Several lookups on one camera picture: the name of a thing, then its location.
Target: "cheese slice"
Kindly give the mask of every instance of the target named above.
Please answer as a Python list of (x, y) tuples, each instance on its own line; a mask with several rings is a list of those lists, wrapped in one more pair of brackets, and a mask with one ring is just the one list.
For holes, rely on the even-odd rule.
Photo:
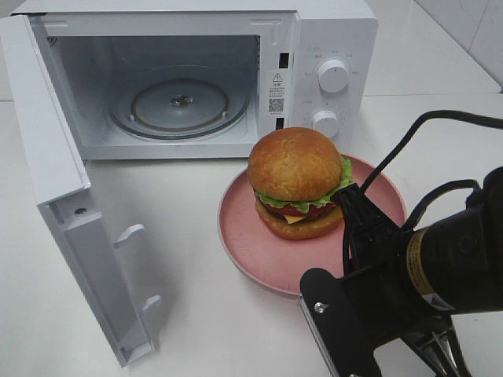
[(285, 217), (286, 222), (289, 224), (299, 222), (300, 220), (303, 220), (304, 218), (307, 217), (307, 216), (289, 216), (287, 214), (284, 214), (283, 216)]

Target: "lettuce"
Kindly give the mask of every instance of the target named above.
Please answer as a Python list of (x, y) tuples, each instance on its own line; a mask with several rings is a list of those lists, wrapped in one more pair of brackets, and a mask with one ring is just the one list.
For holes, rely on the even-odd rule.
[(352, 174), (352, 167), (351, 167), (351, 161), (342, 155), (340, 156), (340, 160), (342, 162), (342, 172), (340, 176), (340, 183), (337, 187), (335, 187), (332, 191), (327, 192), (325, 196), (321, 197), (318, 200), (314, 200), (311, 202), (287, 202), (283, 200), (276, 200), (273, 198), (270, 198), (269, 196), (265, 196), (261, 194), (260, 192), (255, 191), (255, 196), (257, 196), (260, 201), (264, 204), (269, 204), (272, 207), (275, 208), (283, 208), (284, 206), (291, 205), (294, 207), (298, 212), (306, 214), (309, 212), (309, 206), (313, 205), (316, 208), (321, 208), (330, 203), (330, 197), (340, 189), (343, 189), (344, 187), (350, 185), (353, 182), (353, 174)]

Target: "qr code sticker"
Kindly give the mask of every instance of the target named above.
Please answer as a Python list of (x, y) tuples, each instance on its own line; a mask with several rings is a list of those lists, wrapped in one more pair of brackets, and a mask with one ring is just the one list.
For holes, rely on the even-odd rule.
[(284, 98), (270, 98), (269, 99), (269, 112), (283, 112), (285, 106)]

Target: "open microwave door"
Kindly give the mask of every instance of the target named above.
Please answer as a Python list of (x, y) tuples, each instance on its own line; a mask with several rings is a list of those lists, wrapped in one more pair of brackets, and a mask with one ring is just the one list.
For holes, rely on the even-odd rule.
[(141, 314), (160, 297), (137, 297), (116, 254), (138, 247), (144, 228), (132, 225), (116, 242), (109, 240), (42, 59), (40, 49), (46, 48), (39, 44), (46, 40), (43, 27), (18, 15), (0, 20), (0, 32), (36, 203), (124, 366), (153, 350)]

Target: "microwave control knob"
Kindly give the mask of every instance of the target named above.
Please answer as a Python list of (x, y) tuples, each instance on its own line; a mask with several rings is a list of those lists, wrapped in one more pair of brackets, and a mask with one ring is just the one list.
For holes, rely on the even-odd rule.
[(334, 137), (339, 132), (337, 115), (331, 110), (321, 110), (313, 116), (313, 129), (320, 131), (326, 137)]
[(346, 64), (337, 59), (328, 60), (318, 69), (320, 87), (329, 93), (336, 93), (344, 89), (348, 82)]

